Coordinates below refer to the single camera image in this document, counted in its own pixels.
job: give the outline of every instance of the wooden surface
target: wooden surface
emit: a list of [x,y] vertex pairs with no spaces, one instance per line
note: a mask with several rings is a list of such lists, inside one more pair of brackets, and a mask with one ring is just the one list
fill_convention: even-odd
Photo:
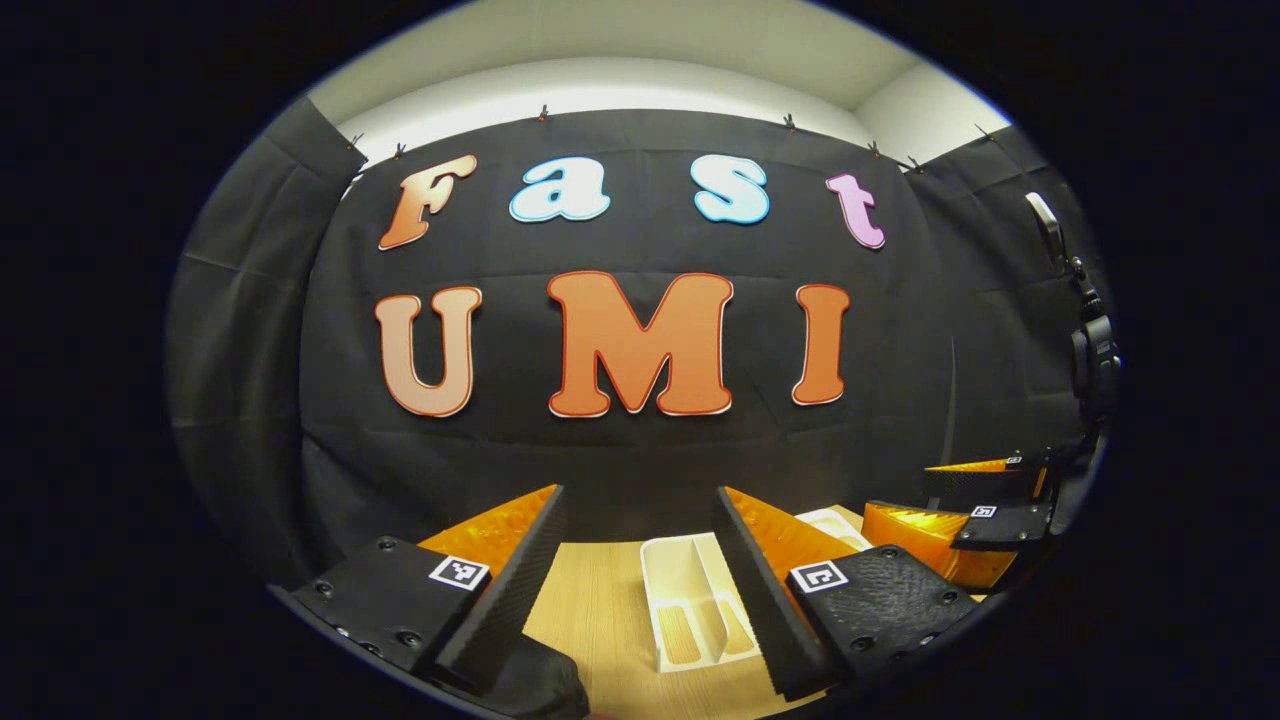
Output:
[[[840,506],[832,510],[861,530],[861,516]],[[682,673],[658,673],[640,569],[641,544],[561,544],[525,624],[526,635],[577,662],[593,712],[618,720],[745,720],[826,694],[785,702],[773,693],[760,656]]]

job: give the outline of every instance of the pink letter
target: pink letter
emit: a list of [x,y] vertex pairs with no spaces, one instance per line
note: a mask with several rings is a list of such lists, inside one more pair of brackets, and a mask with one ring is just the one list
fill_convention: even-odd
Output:
[[845,213],[845,227],[864,247],[877,250],[884,245],[884,231],[872,227],[868,208],[876,206],[870,192],[858,187],[854,176],[844,174],[827,179],[827,190],[840,196],[840,209]]

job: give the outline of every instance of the black fabric backdrop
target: black fabric backdrop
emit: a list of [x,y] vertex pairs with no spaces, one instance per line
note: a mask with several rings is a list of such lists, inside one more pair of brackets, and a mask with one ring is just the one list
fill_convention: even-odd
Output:
[[[1091,268],[1097,255],[1061,178],[1016,131],[995,137],[904,174],[865,149],[758,120],[576,113],[413,149],[370,168],[339,202],[364,159],[303,100],[219,186],[174,287],[170,402],[193,480],[256,570],[283,584],[375,536],[426,537],[548,483],[568,489],[570,541],[705,532],[718,484],[792,512],[872,497],[923,503],[925,465],[1079,430],[1068,356],[1078,301],[1053,277],[1023,195],[1044,195]],[[465,154],[479,167],[426,236],[379,251],[399,182]],[[689,165],[705,154],[760,164],[763,222],[696,211]],[[512,219],[525,170],[570,155],[604,165],[609,209],[589,222]],[[874,195],[881,250],[845,228],[824,186],[841,173]],[[731,279],[732,409],[672,418],[650,398],[630,415],[600,372],[614,397],[605,416],[553,416],[562,315],[545,286],[588,269],[613,273],[641,322],[680,273]],[[790,400],[805,334],[795,291],[808,283],[844,288],[851,307],[845,396],[800,407]],[[484,292],[475,389],[457,415],[420,418],[385,388],[374,305],[422,299],[416,368],[436,382],[429,302],[460,284]]]

